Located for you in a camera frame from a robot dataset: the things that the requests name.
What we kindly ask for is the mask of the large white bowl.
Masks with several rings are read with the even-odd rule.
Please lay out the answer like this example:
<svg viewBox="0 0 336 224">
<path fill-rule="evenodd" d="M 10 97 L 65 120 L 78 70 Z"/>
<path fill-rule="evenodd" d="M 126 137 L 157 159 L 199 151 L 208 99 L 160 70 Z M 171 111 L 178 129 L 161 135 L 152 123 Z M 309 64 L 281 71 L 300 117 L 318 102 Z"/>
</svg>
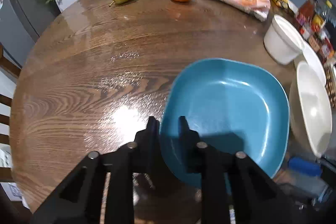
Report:
<svg viewBox="0 0 336 224">
<path fill-rule="evenodd" d="M 303 149 L 320 158 L 329 145 L 333 120 L 325 86 L 307 62 L 297 65 L 289 91 L 290 127 Z"/>
</svg>

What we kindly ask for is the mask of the teal square plate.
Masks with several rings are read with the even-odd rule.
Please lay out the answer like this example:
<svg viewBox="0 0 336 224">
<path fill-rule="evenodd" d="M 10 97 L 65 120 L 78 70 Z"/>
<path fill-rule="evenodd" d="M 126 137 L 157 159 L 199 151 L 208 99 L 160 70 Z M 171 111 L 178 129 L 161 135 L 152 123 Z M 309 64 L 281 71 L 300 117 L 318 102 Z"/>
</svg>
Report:
<svg viewBox="0 0 336 224">
<path fill-rule="evenodd" d="M 216 149 L 245 152 L 270 177 L 288 144 L 289 102 L 278 79 L 256 65 L 228 59 L 198 60 L 175 78 L 160 125 L 163 159 L 182 182 L 200 187 L 187 173 L 178 143 L 178 120 Z"/>
</svg>

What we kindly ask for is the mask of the small white bowl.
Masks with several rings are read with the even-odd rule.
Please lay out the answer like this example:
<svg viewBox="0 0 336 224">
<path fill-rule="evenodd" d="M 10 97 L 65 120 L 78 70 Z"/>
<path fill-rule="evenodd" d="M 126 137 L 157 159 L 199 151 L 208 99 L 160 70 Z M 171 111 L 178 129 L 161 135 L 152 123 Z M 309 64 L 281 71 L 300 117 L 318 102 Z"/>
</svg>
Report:
<svg viewBox="0 0 336 224">
<path fill-rule="evenodd" d="M 319 60 L 315 51 L 305 40 L 303 41 L 302 53 L 298 55 L 294 60 L 295 68 L 297 68 L 297 65 L 300 61 L 307 62 L 307 64 L 315 71 L 322 84 L 324 86 L 326 85 L 326 75 L 322 63 Z"/>
</svg>

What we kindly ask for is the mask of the white ceramic ramekin pot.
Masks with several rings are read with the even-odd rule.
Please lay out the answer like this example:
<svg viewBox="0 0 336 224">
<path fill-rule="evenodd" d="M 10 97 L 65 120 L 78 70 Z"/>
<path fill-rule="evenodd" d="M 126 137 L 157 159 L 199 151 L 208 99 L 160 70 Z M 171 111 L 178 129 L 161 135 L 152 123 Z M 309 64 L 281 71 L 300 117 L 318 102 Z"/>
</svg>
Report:
<svg viewBox="0 0 336 224">
<path fill-rule="evenodd" d="M 264 36 L 264 46 L 279 64 L 288 65 L 304 48 L 303 38 L 295 27 L 280 15 L 274 15 Z"/>
</svg>

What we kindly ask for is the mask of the red label jar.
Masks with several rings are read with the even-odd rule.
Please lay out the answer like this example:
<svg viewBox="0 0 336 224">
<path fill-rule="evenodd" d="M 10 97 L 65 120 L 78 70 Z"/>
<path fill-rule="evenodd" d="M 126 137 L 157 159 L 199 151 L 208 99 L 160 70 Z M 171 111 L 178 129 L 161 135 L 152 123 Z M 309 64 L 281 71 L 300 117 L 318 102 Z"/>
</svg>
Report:
<svg viewBox="0 0 336 224">
<path fill-rule="evenodd" d="M 319 49 L 319 54 L 321 55 L 323 61 L 328 60 L 329 58 L 333 57 L 335 51 L 333 46 L 328 38 L 324 38 L 322 40 L 321 47 Z"/>
</svg>

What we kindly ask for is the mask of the brown sauce jar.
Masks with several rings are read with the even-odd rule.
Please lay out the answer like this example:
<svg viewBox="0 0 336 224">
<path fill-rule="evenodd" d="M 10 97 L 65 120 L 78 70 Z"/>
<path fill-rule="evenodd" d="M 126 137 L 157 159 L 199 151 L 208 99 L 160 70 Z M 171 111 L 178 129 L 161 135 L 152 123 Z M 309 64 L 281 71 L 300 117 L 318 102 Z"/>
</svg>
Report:
<svg viewBox="0 0 336 224">
<path fill-rule="evenodd" d="M 308 43 L 315 52 L 329 49 L 325 42 L 325 35 L 320 36 L 316 32 L 308 38 Z"/>
</svg>

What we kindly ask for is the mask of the small white lid jar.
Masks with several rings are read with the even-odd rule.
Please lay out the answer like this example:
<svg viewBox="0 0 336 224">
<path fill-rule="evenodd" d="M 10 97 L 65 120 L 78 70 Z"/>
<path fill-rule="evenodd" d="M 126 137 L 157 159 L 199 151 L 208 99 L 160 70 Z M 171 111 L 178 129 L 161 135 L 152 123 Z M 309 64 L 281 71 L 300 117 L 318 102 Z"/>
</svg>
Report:
<svg viewBox="0 0 336 224">
<path fill-rule="evenodd" d="M 312 30 L 309 23 L 301 26 L 299 33 L 302 35 L 304 40 L 308 40 L 311 37 Z"/>
</svg>

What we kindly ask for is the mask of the red sauce bottle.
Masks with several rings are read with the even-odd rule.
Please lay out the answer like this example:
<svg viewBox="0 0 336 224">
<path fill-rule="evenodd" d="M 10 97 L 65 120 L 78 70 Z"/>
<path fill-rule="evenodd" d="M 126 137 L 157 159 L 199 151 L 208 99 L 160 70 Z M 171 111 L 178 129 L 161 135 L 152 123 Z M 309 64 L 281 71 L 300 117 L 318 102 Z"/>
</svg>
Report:
<svg viewBox="0 0 336 224">
<path fill-rule="evenodd" d="M 301 28 L 303 25 L 311 21 L 315 13 L 315 4 L 315 0 L 307 0 L 298 9 L 298 12 L 295 16 L 295 22 L 298 28 Z"/>
</svg>

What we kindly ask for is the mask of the left side wooden chair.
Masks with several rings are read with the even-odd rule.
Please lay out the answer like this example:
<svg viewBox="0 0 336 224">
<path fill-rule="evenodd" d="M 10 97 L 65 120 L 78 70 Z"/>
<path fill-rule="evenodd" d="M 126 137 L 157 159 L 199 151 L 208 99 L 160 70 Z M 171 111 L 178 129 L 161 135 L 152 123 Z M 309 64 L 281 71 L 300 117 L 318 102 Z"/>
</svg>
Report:
<svg viewBox="0 0 336 224">
<path fill-rule="evenodd" d="M 21 69 L 13 64 L 10 60 L 4 57 L 3 55 L 3 45 L 1 44 L 1 68 L 3 68 L 7 73 L 15 77 L 19 77 Z M 11 107 L 12 99 L 1 94 L 1 105 Z M 1 124 L 9 125 L 10 117 L 1 114 Z M 1 134 L 1 144 L 9 145 L 10 137 L 9 135 Z M 10 167 L 1 167 L 1 182 L 15 182 L 11 173 Z"/>
</svg>

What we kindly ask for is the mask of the yellow snack packet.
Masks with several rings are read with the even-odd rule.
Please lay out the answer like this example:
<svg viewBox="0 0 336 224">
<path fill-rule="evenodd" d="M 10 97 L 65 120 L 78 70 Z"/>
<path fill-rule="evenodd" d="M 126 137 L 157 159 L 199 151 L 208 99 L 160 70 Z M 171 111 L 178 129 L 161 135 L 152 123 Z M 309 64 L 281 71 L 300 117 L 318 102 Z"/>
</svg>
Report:
<svg viewBox="0 0 336 224">
<path fill-rule="evenodd" d="M 272 0 L 277 7 L 282 8 L 288 13 L 296 14 L 298 12 L 297 6 L 290 0 Z"/>
</svg>

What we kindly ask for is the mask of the grey refrigerator with magnets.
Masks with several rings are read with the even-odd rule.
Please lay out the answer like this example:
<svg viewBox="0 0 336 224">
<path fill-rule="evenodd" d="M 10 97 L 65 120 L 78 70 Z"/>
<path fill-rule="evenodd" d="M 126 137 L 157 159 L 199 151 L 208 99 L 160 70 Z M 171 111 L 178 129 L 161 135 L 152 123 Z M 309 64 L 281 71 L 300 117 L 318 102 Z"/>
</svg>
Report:
<svg viewBox="0 0 336 224">
<path fill-rule="evenodd" d="M 58 5 L 41 0 L 1 0 L 4 56 L 22 67 L 44 30 L 60 14 Z"/>
</svg>

